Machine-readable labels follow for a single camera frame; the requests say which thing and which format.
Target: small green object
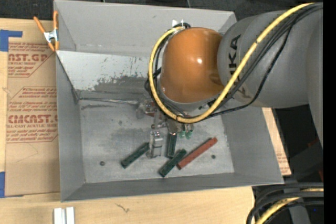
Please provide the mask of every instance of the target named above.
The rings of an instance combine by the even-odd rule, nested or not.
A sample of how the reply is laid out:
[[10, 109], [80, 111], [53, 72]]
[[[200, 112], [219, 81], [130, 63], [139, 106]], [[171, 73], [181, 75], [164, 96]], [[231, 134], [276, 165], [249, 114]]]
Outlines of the small green object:
[[129, 155], [126, 159], [121, 161], [121, 165], [123, 168], [127, 168], [131, 165], [135, 160], [140, 158], [143, 154], [145, 154], [149, 150], [149, 143], [144, 143], [141, 147], [139, 147], [134, 153]]
[[185, 138], [190, 139], [192, 134], [193, 134], [193, 130], [190, 130], [190, 131], [186, 132], [185, 133]]
[[161, 167], [159, 174], [165, 177], [183, 159], [185, 154], [187, 154], [185, 149], [179, 150], [170, 161]]
[[180, 138], [185, 137], [185, 131], [180, 131], [180, 132], [178, 132], [178, 136], [179, 136]]

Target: black cable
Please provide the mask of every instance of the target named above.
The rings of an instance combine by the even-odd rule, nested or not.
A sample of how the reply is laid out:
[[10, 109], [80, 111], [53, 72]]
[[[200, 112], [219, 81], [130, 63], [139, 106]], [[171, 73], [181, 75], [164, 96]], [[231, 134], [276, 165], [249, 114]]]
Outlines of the black cable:
[[276, 193], [278, 191], [283, 191], [285, 189], [291, 189], [291, 188], [323, 188], [323, 183], [295, 183], [295, 184], [286, 184], [282, 186], [271, 186], [263, 191], [261, 191], [258, 194], [258, 197], [256, 198], [255, 204], [257, 205], [260, 203], [263, 199], [265, 199], [268, 195]]
[[250, 213], [247, 216], [246, 224], [251, 224], [254, 216], [258, 213], [258, 211], [265, 207], [268, 204], [273, 204], [277, 201], [287, 199], [287, 198], [322, 198], [324, 197], [324, 192], [323, 191], [296, 191], [292, 193], [287, 193], [287, 194], [281, 194], [281, 195], [274, 195], [272, 197], [269, 197], [265, 200], [263, 200], [261, 203], [259, 203], [256, 207], [254, 207]]
[[324, 201], [323, 200], [313, 200], [313, 201], [303, 201], [303, 202], [297, 202], [294, 201], [294, 203], [290, 203], [285, 205], [284, 207], [282, 207], [280, 210], [276, 211], [272, 216], [270, 216], [265, 222], [264, 224], [270, 224], [275, 218], [277, 218], [281, 213], [283, 213], [284, 211], [290, 209], [290, 208], [294, 208], [297, 206], [323, 206], [324, 205]]
[[305, 18], [306, 16], [308, 16], [309, 14], [311, 14], [312, 12], [315, 12], [319, 9], [321, 9], [322, 7], [320, 7], [319, 4], [312, 4], [310, 7], [310, 9], [304, 9], [303, 13], [300, 14], [293, 14], [296, 15], [295, 17], [290, 16], [289, 20], [286, 21], [286, 23], [284, 25], [282, 25], [282, 29], [280, 29], [279, 31], [277, 31], [269, 40], [268, 40], [268, 44], [265, 45], [265, 47], [262, 49], [262, 51], [260, 52], [260, 54], [258, 55], [258, 57], [255, 59], [255, 61], [250, 65], [250, 68], [245, 72], [245, 74], [243, 75], [243, 77], [240, 79], [240, 81], [236, 84], [236, 86], [232, 89], [232, 91], [230, 92], [230, 94], [226, 97], [225, 101], [223, 101], [223, 103], [221, 105], [224, 105], [229, 99], [231, 99], [233, 97], [233, 95], [238, 91], [238, 89], [242, 86], [242, 84], [245, 82], [245, 80], [248, 78], [248, 76], [251, 74], [251, 72], [254, 70], [254, 68], [257, 66], [257, 64], [261, 61], [261, 59], [263, 58], [263, 56], [269, 51], [269, 49], [272, 47], [272, 45], [285, 33], [285, 31], [287, 31], [286, 37], [285, 37], [285, 41], [282, 43], [279, 51], [277, 52], [276, 56], [274, 57], [271, 65], [269, 66], [268, 70], [266, 71], [260, 85], [259, 88], [254, 96], [254, 98], [247, 104], [242, 105], [242, 106], [238, 106], [236, 108], [232, 108], [232, 109], [228, 109], [228, 110], [223, 110], [220, 112], [215, 112], [210, 114], [208, 117], [204, 118], [203, 120], [212, 118], [214, 116], [218, 116], [218, 115], [223, 115], [229, 112], [233, 112], [233, 111], [237, 111], [240, 109], [243, 109], [249, 105], [251, 105], [260, 95], [260, 92], [266, 82], [266, 79], [268, 77], [268, 75], [270, 74], [272, 68], [275, 65], [276, 60], [279, 58], [281, 52], [283, 51], [283, 48], [287, 42], [289, 33], [292, 29], [292, 27], [295, 25], [295, 23], [297, 23], [298, 21], [302, 20], [303, 18]]

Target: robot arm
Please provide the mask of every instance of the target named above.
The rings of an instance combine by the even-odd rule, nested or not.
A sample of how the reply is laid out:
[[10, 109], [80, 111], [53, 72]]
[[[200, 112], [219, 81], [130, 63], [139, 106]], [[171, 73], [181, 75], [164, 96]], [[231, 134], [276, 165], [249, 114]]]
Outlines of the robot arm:
[[[151, 55], [153, 98], [168, 117], [181, 123], [213, 116], [230, 98], [241, 107], [310, 104], [322, 142], [322, 27], [323, 4], [310, 3], [243, 19], [226, 33], [173, 28]], [[154, 81], [154, 58], [165, 45], [161, 74]], [[213, 104], [201, 115], [184, 114], [209, 103]]]

